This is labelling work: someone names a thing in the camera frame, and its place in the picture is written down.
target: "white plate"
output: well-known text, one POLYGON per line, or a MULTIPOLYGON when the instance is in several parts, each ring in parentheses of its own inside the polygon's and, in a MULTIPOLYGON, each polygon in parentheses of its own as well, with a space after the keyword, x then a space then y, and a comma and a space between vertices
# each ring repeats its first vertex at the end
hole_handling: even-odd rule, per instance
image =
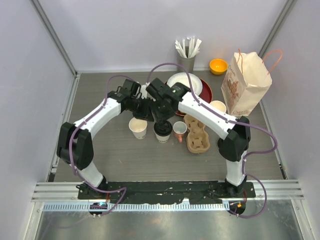
MULTIPOLYGON (((196 75, 191 74, 191 73, 189 73, 189 74, 190 74, 190 78, 191 78, 191 84, 192 84, 193 91, 197 96, 199 96, 200 93, 202 92, 202 88, 203 88, 202 82, 201 82, 200 78, 198 78, 196 75)), ((185 72, 180 72, 180 73, 177 73, 177 74, 171 76, 168 79, 168 82, 166 84, 171 88, 175 83, 182 83, 183 85, 190 88, 188 76, 185 72)))

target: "cup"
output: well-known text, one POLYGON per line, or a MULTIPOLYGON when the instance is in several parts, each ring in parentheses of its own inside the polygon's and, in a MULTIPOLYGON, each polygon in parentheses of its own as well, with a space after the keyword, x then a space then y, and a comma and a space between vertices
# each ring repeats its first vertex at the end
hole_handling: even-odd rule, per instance
POLYGON ((153 126, 156 139, 162 144, 168 142, 172 132, 172 125, 168 121, 156 122, 153 126))
POLYGON ((182 143, 182 138, 186 134, 187 125, 183 121, 177 121, 173 124, 173 135, 182 143))
POLYGON ((217 101, 217 100, 216 101, 212 101, 212 102, 210 102, 210 105, 212 107, 214 107, 215 109, 220 110, 223 113, 226 113, 226 111, 227 111, 227 107, 222 101, 217 101))
POLYGON ((129 129, 137 139, 144 139, 147 133, 147 125, 147 121, 134 117, 129 122, 129 129))
MULTIPOLYGON (((184 58, 178 55, 178 64, 184 66, 184 68, 191 74, 194 71, 196 56, 192 58, 184 58)), ((178 72, 185 73, 185 70, 182 67, 178 67, 178 72)))

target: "red plate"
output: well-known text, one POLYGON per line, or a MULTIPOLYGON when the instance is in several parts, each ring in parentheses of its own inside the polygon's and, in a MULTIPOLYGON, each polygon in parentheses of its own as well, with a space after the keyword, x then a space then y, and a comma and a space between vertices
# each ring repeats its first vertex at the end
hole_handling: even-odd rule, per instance
MULTIPOLYGON (((204 101, 206 101, 207 103, 211 103, 212 102, 212 99, 213 99, 213 94, 212 94, 212 90, 211 88, 209 87, 208 83, 206 83, 205 81, 203 81, 201 78, 200 78, 201 82, 202 82, 202 92, 200 93, 199 97, 202 98, 204 101)), ((180 112, 178 111, 176 113, 176 115, 178 116, 184 116, 186 115, 185 113, 183 112, 180 112)))

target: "plate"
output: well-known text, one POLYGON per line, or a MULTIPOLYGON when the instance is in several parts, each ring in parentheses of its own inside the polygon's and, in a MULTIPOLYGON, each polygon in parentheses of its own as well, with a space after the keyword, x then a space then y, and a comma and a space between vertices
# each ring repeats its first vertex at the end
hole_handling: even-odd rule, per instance
MULTIPOLYGON (((199 94, 202 92, 203 84, 202 84, 200 78, 198 78, 196 75, 191 74, 191 73, 189 73, 189 74, 190 74, 190 79, 192 82, 193 91, 197 96, 199 96, 199 94)), ((185 72, 176 73, 176 74, 172 75, 167 81, 167 85, 170 88, 175 83, 182 83, 183 85, 190 88, 189 80, 188 80, 187 74, 185 72)))
MULTIPOLYGON (((210 86, 208 85, 208 83, 206 83, 204 80, 202 80, 200 78, 201 82, 202 82, 202 92, 200 93, 199 97, 202 98, 205 102, 207 102, 208 104, 212 102, 213 99, 213 94, 212 94, 212 90, 210 88, 210 86)), ((176 113, 176 115, 178 116, 184 116, 186 115, 183 112, 178 111, 176 113)))

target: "paper bag handle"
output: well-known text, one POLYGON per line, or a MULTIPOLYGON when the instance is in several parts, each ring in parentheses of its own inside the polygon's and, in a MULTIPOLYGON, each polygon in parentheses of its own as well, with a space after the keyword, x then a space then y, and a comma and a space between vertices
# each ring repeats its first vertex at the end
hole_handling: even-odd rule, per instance
POLYGON ((262 63, 264 63, 264 61, 266 60, 266 58, 267 58, 270 54, 273 54, 273 53, 276 53, 276 52, 281 53, 281 56, 279 57, 278 61, 276 61, 276 63, 270 68, 270 70, 268 71, 268 75, 269 75, 269 74, 271 73, 271 71, 275 68, 275 66, 277 66, 277 64, 280 62, 280 60, 282 59, 282 56, 283 56, 284 53, 283 53, 281 50, 279 50, 279 49, 274 50, 274 51, 270 51, 270 52, 268 52, 268 53, 264 56, 264 58, 263 58, 263 60, 262 60, 262 63))
POLYGON ((244 74, 244 70, 242 69, 242 65, 244 63, 244 57, 241 54, 240 48, 238 48, 238 51, 239 51, 239 57, 238 57, 238 61, 236 61, 236 64, 238 64, 240 56, 241 56, 241 73, 244 74))

